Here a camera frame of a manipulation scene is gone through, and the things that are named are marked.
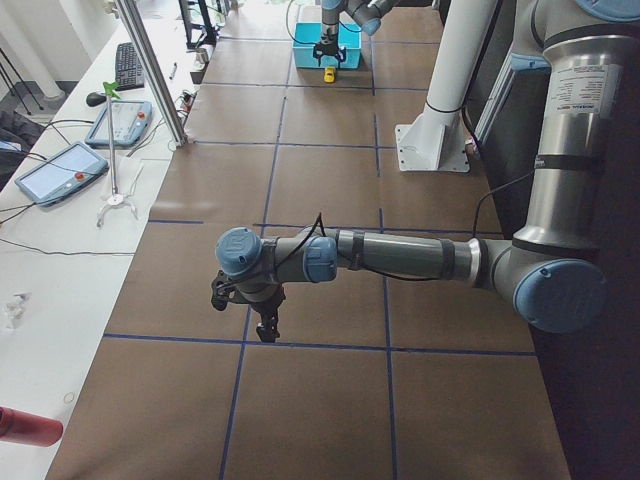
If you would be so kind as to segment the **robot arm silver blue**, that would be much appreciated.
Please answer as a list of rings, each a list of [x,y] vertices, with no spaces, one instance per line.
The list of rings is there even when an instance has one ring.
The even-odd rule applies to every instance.
[[[510,240],[465,242],[324,229],[261,238],[237,227],[217,241],[212,306],[247,304],[264,342],[278,338],[288,282],[331,281],[339,269],[405,281],[459,280],[492,290],[552,333],[591,324],[606,300],[589,236],[624,63],[639,48],[635,1],[521,1],[517,66],[550,71],[525,225]]]
[[[322,1],[320,40],[314,44],[312,55],[318,66],[324,57],[331,57],[340,66],[346,61],[346,49],[339,46],[340,15],[345,12],[368,36],[381,27],[382,18],[399,0],[334,0]]]

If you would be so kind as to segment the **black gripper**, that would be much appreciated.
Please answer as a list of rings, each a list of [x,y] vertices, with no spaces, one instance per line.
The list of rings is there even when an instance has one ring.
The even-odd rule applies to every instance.
[[[325,56],[335,58],[337,65],[341,66],[346,60],[346,48],[339,46],[337,33],[326,33],[314,44],[312,56],[317,60],[318,68],[322,67],[322,58]]]
[[[261,315],[260,321],[256,325],[256,333],[261,342],[275,342],[280,337],[278,309],[285,299],[284,287],[277,285],[267,291],[265,299],[251,304],[251,308]]]

